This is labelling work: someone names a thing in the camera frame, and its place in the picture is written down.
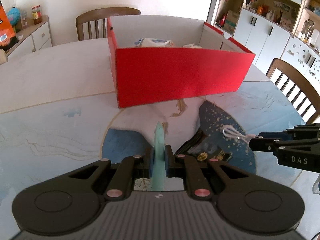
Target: cabinet handle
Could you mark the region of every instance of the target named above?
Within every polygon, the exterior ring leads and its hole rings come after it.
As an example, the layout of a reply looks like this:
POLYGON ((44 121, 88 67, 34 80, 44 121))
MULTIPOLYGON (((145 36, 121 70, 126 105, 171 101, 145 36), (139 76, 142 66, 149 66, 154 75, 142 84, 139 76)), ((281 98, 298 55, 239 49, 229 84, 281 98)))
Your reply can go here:
POLYGON ((309 59, 308 59, 308 61, 307 61, 307 64, 309 63, 310 59, 311 59, 311 55, 310 55, 310 57, 309 57, 309 59))
POLYGON ((314 62, 316 61, 316 58, 313 60, 313 62, 311 63, 311 66, 310 67, 312 67, 313 66, 313 64, 314 64, 314 62))

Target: orange bag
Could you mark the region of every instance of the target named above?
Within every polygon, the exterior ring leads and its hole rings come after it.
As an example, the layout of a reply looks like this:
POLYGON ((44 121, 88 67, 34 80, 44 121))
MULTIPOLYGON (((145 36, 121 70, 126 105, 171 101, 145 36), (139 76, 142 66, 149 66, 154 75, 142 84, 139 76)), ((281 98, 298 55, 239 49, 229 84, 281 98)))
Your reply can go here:
POLYGON ((18 43, 18 39, 0 1, 0 49, 6 51, 16 43, 18 43))

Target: open cardboard box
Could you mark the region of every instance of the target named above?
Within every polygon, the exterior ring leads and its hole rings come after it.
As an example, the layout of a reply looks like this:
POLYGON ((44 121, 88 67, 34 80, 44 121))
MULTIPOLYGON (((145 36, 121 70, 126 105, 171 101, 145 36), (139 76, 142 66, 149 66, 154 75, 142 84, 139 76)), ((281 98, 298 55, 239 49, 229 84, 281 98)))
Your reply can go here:
POLYGON ((119 107, 236 91, 255 57, 201 20, 115 16, 107 28, 119 107), (172 40, 176 47, 136 48, 141 38, 172 40), (182 48, 191 43, 202 49, 182 48))

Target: glass jar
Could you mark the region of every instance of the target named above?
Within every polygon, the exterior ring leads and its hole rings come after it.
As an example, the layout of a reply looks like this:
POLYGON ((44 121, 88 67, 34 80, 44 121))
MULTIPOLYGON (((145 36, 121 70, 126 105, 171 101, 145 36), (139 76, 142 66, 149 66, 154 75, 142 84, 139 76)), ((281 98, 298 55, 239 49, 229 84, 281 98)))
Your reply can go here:
POLYGON ((303 28, 302 28, 302 31, 301 31, 302 37, 303 37, 303 39, 302 39, 303 42, 307 42, 308 41, 308 39, 311 36, 312 30, 313 30, 313 26, 310 23, 310 20, 305 21, 304 25, 303 25, 303 28))
POLYGON ((41 6, 40 5, 32 8, 32 15, 33 15, 33 23, 35 25, 42 22, 41 6))

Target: ribbed gray surface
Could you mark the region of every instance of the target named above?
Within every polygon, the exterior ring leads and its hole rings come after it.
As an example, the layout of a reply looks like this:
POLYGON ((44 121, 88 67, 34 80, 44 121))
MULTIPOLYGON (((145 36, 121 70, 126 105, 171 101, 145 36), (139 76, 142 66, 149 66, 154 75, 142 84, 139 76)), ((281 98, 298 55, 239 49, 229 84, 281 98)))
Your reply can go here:
POLYGON ((209 202, 181 192, 132 192, 105 206, 89 226, 65 236, 18 234, 16 240, 303 240, 292 231, 281 236, 254 236, 223 221, 209 202))

